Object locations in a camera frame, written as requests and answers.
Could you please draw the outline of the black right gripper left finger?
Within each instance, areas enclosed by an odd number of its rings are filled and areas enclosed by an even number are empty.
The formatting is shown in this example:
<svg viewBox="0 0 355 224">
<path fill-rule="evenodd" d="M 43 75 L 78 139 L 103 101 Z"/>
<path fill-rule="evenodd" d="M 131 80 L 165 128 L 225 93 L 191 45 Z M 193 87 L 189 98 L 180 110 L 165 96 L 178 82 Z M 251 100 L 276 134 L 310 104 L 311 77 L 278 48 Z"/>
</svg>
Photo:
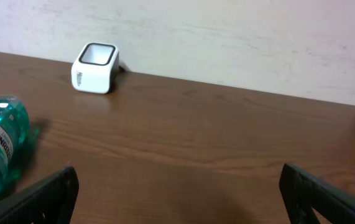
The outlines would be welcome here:
<svg viewBox="0 0 355 224">
<path fill-rule="evenodd" d="M 0 200 L 0 223 L 70 223 L 79 191 L 74 167 Z"/>
</svg>

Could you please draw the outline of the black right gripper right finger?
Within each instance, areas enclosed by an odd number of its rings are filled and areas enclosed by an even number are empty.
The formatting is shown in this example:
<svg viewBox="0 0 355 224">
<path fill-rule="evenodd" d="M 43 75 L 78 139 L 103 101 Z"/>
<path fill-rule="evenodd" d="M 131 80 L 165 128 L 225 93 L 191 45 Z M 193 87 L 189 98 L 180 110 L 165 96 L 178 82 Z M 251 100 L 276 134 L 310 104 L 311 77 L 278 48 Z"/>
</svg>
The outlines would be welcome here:
<svg viewBox="0 0 355 224">
<path fill-rule="evenodd" d="M 291 223 L 355 223 L 355 197 L 293 165 L 284 164 L 279 189 Z"/>
</svg>

